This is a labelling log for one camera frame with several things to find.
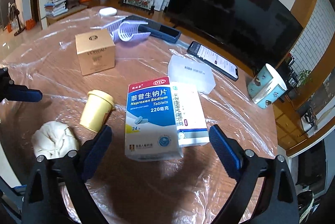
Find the yellow cup lid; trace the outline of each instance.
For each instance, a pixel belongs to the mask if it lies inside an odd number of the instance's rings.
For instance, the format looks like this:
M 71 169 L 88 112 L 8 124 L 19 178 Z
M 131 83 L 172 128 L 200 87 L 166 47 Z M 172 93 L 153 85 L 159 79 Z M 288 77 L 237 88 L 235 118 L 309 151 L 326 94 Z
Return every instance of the yellow cup lid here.
M 100 91 L 100 90 L 93 90 L 93 91 L 89 91 L 88 94 L 89 95 L 95 95 L 98 97 L 101 97 L 102 99 L 106 100 L 108 103 L 110 103 L 112 105 L 113 108 L 115 108 L 115 104 L 114 104 L 114 99 L 111 95 Z

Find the red stripe on box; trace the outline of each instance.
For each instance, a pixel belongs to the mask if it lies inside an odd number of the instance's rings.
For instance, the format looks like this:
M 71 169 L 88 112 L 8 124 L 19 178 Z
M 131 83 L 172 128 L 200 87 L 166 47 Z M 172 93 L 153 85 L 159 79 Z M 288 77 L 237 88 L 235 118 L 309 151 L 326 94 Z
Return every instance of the red stripe on box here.
M 170 84 L 170 79 L 169 77 L 160 77 L 159 79 L 154 79 L 154 80 L 148 80 L 148 81 L 143 81 L 135 84 L 130 84 L 128 86 L 128 93 L 134 92 L 139 89 L 143 88 L 148 88 L 151 86 L 157 86 L 157 85 L 167 85 Z

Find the tv screen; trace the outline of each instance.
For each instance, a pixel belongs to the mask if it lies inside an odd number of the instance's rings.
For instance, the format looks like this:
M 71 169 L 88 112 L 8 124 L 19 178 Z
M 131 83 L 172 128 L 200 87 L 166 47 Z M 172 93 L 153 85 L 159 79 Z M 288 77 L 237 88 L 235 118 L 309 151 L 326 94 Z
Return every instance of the tv screen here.
M 251 68 L 277 66 L 303 30 L 278 0 L 170 0 L 166 12 Z

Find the wooden table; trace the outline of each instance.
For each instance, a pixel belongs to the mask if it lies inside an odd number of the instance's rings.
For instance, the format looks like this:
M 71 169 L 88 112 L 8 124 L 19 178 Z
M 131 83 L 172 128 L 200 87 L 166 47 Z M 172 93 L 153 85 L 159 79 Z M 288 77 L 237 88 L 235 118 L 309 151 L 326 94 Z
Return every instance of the wooden table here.
M 16 84 L 43 92 L 39 103 L 5 102 L 0 108 L 0 141 L 22 183 L 35 160 L 31 136 L 45 122 L 70 126 L 80 143 L 95 133 L 79 125 L 90 90 L 113 96 L 116 109 L 107 124 L 113 141 L 87 187 L 110 223 L 210 223 L 235 186 L 210 144 L 184 148 L 181 160 L 140 163 L 124 154 L 125 106 L 131 83 L 165 76 L 172 54 L 186 58 L 192 38 L 182 35 L 178 44 L 150 36 L 141 43 L 116 43 L 115 68 L 83 77 L 76 54 L 75 35 L 98 29 L 116 19 L 101 17 L 101 7 L 86 9 L 42 30 L 34 41 L 22 44 L 3 65 Z M 118 15 L 128 15 L 119 11 Z M 218 124 L 244 149 L 274 157 L 277 136 L 272 106 L 258 108 L 247 93 L 251 78 L 240 68 L 231 81 L 214 71 L 216 86 L 199 94 L 207 126 Z M 253 211 L 260 193 L 256 186 L 249 203 Z M 72 203 L 63 189 L 70 216 Z
M 82 11 L 84 9 L 87 9 L 87 5 L 80 4 L 78 6 L 75 6 L 75 7 L 71 8 L 71 9 L 69 9 L 67 12 L 65 12 L 63 14 L 60 14 L 60 15 L 57 15 L 55 17 L 47 15 L 46 16 L 46 23 L 49 26 L 49 25 L 51 25 L 51 24 L 53 24 L 53 23 L 55 23 L 55 22 L 57 22 L 57 21 L 59 21 L 61 19 L 64 19 L 65 17 L 73 15 L 73 14 L 75 14 L 77 12 L 80 12 L 80 11 Z

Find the l'oreal box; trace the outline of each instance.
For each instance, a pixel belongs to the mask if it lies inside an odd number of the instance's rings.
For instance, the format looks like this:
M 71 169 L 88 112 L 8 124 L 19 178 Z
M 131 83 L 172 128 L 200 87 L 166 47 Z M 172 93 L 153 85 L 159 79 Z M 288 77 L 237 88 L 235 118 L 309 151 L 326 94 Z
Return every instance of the l'oreal box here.
M 169 77 L 129 85 L 125 155 L 137 161 L 183 156 L 178 144 Z
M 171 95 L 179 145 L 189 147 L 207 144 L 209 136 L 197 87 L 171 82 Z
M 76 35 L 76 47 L 83 76 L 115 67 L 115 44 L 107 29 Z

